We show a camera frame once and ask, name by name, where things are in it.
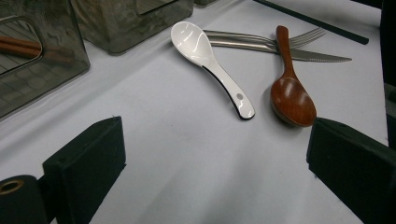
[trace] spoon bowl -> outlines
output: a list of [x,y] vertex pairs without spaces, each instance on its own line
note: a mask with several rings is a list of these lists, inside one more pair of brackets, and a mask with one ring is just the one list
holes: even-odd
[[308,127],[314,123],[317,110],[314,102],[297,78],[290,56],[289,31],[284,26],[276,28],[279,52],[285,71],[271,87],[271,105],[276,114],[289,124]]
[[172,27],[172,43],[190,62],[212,74],[230,96],[238,116],[242,120],[255,115],[253,105],[242,89],[219,65],[205,32],[197,25],[180,21]]

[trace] black chopstick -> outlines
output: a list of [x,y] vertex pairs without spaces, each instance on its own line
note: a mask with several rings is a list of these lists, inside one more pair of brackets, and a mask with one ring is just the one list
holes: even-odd
[[325,30],[328,30],[328,31],[333,32],[333,33],[338,34],[338,35],[341,35],[341,36],[343,36],[345,38],[351,39],[351,40],[356,41],[356,42],[358,42],[360,44],[366,45],[367,43],[369,43],[369,39],[364,37],[364,36],[355,35],[353,33],[350,33],[349,31],[340,29],[338,27],[335,27],[335,26],[330,25],[330,24],[328,24],[326,22],[323,22],[323,21],[318,21],[316,19],[313,19],[311,17],[305,16],[305,15],[303,15],[301,13],[295,12],[295,11],[290,10],[288,8],[281,7],[281,6],[277,5],[277,4],[274,4],[274,3],[271,3],[271,2],[268,2],[268,1],[265,1],[265,0],[253,0],[253,1],[261,3],[263,5],[271,7],[273,9],[276,9],[276,10],[281,11],[283,13],[286,13],[288,15],[291,15],[292,17],[298,18],[298,19],[300,19],[302,21],[306,21],[306,22],[309,22],[309,23],[314,24],[316,26],[319,26],[319,27],[321,27],[321,28],[323,28]]

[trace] fork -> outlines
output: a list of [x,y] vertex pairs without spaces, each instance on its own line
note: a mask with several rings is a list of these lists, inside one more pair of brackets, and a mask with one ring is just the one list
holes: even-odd
[[[238,34],[238,33],[228,33],[228,32],[221,32],[221,31],[210,31],[210,30],[205,30],[205,33],[207,37],[221,37],[221,38],[231,38],[231,39],[242,39],[242,40],[248,40],[252,42],[261,42],[273,46],[277,46],[276,40],[266,38],[263,36],[259,35],[246,35],[246,34]],[[312,41],[322,37],[323,35],[326,34],[326,31],[320,27],[306,32],[302,35],[297,35],[293,38],[289,39],[289,44],[291,49],[297,49],[303,45],[309,44]]]

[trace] white tablecloth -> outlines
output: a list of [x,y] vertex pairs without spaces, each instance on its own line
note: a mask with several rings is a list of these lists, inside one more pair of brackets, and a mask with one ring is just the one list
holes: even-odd
[[[347,0],[274,0],[370,38],[362,45],[328,32],[303,49],[353,59],[294,61],[318,116],[387,145],[381,11]],[[315,28],[250,0],[195,7],[203,29],[275,38]],[[214,48],[256,116],[241,121],[220,84],[173,47],[167,29],[121,56],[86,42],[90,71],[0,122],[0,179],[43,175],[42,162],[93,123],[123,122],[127,166],[92,223],[352,224],[360,220],[308,170],[311,128],[292,128],[269,103],[283,72],[276,54]]]

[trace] wooden spoon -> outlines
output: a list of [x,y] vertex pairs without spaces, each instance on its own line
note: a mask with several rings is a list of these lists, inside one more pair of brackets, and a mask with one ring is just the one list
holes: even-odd
[[271,88],[272,108],[281,119],[289,124],[301,127],[311,126],[317,116],[317,110],[294,72],[288,28],[277,26],[276,40],[285,64],[285,71]]

